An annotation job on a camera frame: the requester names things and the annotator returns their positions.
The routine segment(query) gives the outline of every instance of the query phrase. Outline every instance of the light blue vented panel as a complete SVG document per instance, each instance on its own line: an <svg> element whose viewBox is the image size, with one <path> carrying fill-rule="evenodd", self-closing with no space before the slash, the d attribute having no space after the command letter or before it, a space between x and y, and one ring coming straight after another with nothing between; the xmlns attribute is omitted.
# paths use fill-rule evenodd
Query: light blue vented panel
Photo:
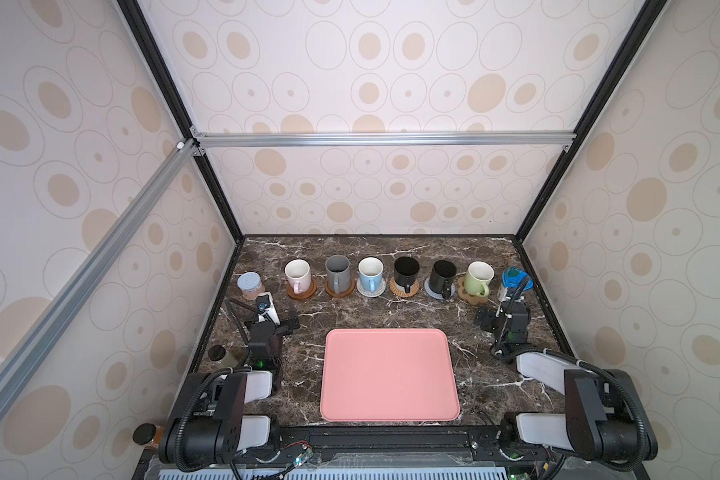
<svg viewBox="0 0 720 480"><path fill-rule="evenodd" d="M241 472L242 480L271 475L271 468L247 469ZM503 467L448 467L448 468L320 468L309 471L295 470L287 480L507 480ZM194 473L163 470L160 480L234 480L230 470L206 468Z"/></svg>

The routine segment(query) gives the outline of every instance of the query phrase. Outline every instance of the gray mug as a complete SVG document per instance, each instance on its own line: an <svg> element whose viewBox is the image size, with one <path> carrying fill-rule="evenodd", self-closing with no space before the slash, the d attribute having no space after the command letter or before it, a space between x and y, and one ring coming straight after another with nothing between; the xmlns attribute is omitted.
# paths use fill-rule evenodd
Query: gray mug
<svg viewBox="0 0 720 480"><path fill-rule="evenodd" d="M344 255L330 256L326 261L328 288L335 294L349 290L349 258Z"/></svg>

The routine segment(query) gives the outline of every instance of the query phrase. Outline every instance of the jar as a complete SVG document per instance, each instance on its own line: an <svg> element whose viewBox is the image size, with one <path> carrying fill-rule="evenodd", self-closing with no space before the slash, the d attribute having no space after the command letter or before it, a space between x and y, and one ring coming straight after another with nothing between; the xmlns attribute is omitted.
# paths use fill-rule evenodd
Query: jar
<svg viewBox="0 0 720 480"><path fill-rule="evenodd" d="M135 444L142 445L144 448L157 448L162 437L163 427L153 423L142 423L136 427L131 436Z"/></svg>
<svg viewBox="0 0 720 480"><path fill-rule="evenodd" d="M237 287L240 288L242 296L248 300L256 300L256 298L264 293L264 284L262 278L256 272L246 272L237 279Z"/></svg>
<svg viewBox="0 0 720 480"><path fill-rule="evenodd" d="M220 369L233 369L237 366L237 359L222 345L214 345L208 349L208 360L214 362Z"/></svg>

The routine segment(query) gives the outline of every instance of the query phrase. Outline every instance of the round brown coaster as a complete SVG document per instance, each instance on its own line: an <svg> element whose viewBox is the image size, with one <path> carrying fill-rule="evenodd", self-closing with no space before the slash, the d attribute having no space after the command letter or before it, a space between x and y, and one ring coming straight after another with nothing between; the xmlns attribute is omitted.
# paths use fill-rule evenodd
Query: round brown coaster
<svg viewBox="0 0 720 480"><path fill-rule="evenodd" d="M355 279L350 278L349 279L349 289L344 293L339 293L338 295L333 293L333 290L331 290L331 288L328 286L327 280L326 280L325 288L326 288L326 293L329 294L330 296L332 296L333 298L344 298L345 296L349 296L350 293L355 291Z"/></svg>
<svg viewBox="0 0 720 480"><path fill-rule="evenodd" d="M458 297L472 306L488 303L488 296L475 296L467 293L467 289L464 287L464 279L466 279L466 275L460 276L458 280L456 280L456 293L458 293Z"/></svg>
<svg viewBox="0 0 720 480"><path fill-rule="evenodd" d="M416 282L411 286L411 293L405 293L405 289L400 288L400 285L395 283L394 277L389 279L389 289L392 290L392 293L394 293L395 295L397 295L401 298L408 298L410 296L415 295L416 293L418 293L418 288L419 288L419 284L418 284L418 280L416 280Z"/></svg>
<svg viewBox="0 0 720 480"><path fill-rule="evenodd" d="M312 277L312 282L309 287L309 290L307 292L301 292L299 294L293 293L293 287L290 283L288 283L288 280L286 280L286 292L288 293L288 296L293 298L294 300L307 300L310 296L314 295L317 291L317 282L315 282L315 277Z"/></svg>

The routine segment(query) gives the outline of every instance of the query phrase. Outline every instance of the dark brown marble surface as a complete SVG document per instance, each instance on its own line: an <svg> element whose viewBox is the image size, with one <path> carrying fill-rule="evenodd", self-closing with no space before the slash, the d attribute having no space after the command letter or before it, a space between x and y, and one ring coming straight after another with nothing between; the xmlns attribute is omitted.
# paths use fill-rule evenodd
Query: dark brown marble surface
<svg viewBox="0 0 720 480"><path fill-rule="evenodd" d="M472 326L476 311L457 297L441 302L420 291L409 299L397 298L389 288L378 298L365 298L356 291L344 299L331 298L322 288L326 279L325 261L330 255L346 255L357 275L357 264L366 256L384 262L388 282L394 259L412 256L421 264L423 281L436 260L450 260L462 275L470 262L489 263L496 276L490 283L490 301L495 306L500 274L508 266L520 266L512 243L506 239L464 237L255 237L246 240L228 294L244 300L237 278L247 271L261 275L265 288L272 292L278 314L287 317L294 305L301 314L302 328L287 337L283 346L282 388L277 394L246 405L246 413L277 417L284 426L334 424L320 416L322 362L326 335L336 328L437 328L450 343L461 415L444 425L483 425L488 415L498 423L507 411L563 411L563 397L531 379L524 379L493 358L488 350L492 336ZM285 265L295 258L307 260L318 282L317 293L306 302L291 300L286 294ZM527 293L533 320L529 338L533 344L558 350L535 293ZM246 314L238 306L240 318ZM238 358L244 353L236 328L222 312L216 319L208 346L224 345ZM207 356L201 371L214 370Z"/></svg>

